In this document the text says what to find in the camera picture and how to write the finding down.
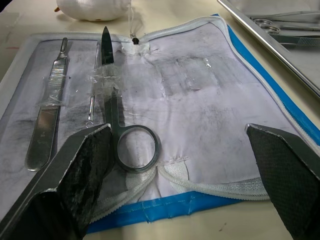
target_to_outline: scissors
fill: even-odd
[[[254,23],[257,24],[260,28],[266,31],[268,34],[278,34],[281,29],[286,30],[302,30],[302,31],[320,31],[319,26],[312,26],[310,23],[305,25],[304,23],[292,23],[292,22],[277,22],[274,23],[271,20],[264,18],[252,18]]]
[[[101,40],[101,65],[114,63],[114,55],[112,41],[108,28],[105,27],[102,33]],[[112,145],[115,161],[126,171],[130,173],[144,173],[151,169],[158,160],[161,148],[161,142],[158,136],[148,127],[143,125],[121,126],[119,121],[118,99],[120,98],[120,90],[113,88],[110,96],[104,100],[104,115],[106,123],[111,124],[112,129]],[[143,130],[147,132],[154,142],[154,154],[151,161],[142,167],[131,167],[126,165],[119,157],[118,146],[120,140],[132,131]]]

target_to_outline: scissor blade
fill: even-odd
[[[113,64],[114,54],[112,49],[112,42],[108,28],[105,26],[102,33],[101,40],[101,64]]]

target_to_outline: metal tray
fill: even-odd
[[[249,12],[248,9],[245,11],[246,6],[251,5],[249,8],[251,11],[252,9],[254,9],[250,1],[247,1],[247,3],[242,2],[241,6],[233,5],[231,3],[231,0],[217,1],[231,14],[231,16],[237,22],[239,22],[249,33],[251,33],[259,42],[261,42],[267,50],[274,54],[282,63],[284,63],[284,65],[290,71],[297,75],[304,84],[306,84],[318,97],[320,97],[319,48],[313,48],[312,51],[305,50],[291,52],[287,50],[284,46],[282,46],[280,43],[278,43],[274,38],[267,34],[263,29],[261,29],[247,16]],[[272,1],[265,2],[265,4],[272,5]],[[264,9],[263,2],[262,5],[259,2],[259,9],[260,11]]]

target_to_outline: stainless steel tray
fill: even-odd
[[[272,54],[274,54],[284,65],[291,70],[295,75],[301,79],[301,81],[306,84],[318,97],[320,97],[320,70],[319,70],[319,58],[320,58],[320,49],[312,49],[311,51],[289,51],[280,43],[278,43],[274,38],[267,34],[263,29],[261,29],[257,24],[255,24],[247,15],[253,12],[254,9],[259,9],[260,12],[264,10],[263,4],[259,1],[256,5],[257,8],[254,8],[252,1],[243,1],[241,5],[233,5],[232,0],[217,0],[230,14],[231,16],[239,22],[249,33],[251,33],[259,42],[266,47]],[[265,2],[265,7],[268,8],[269,5],[272,5],[272,1]]]

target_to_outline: table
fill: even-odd
[[[142,26],[136,35],[174,27],[197,17],[218,13],[265,67],[296,105],[320,128],[320,102],[302,83],[262,48],[215,0],[132,0]],[[125,15],[108,22],[69,18],[54,0],[13,0],[0,13],[0,79],[5,75],[20,45],[33,33],[95,32],[107,25],[113,34],[129,36]],[[219,239],[291,240],[270,201],[242,202],[194,213],[191,216],[138,223],[88,234],[85,240],[102,239]]]

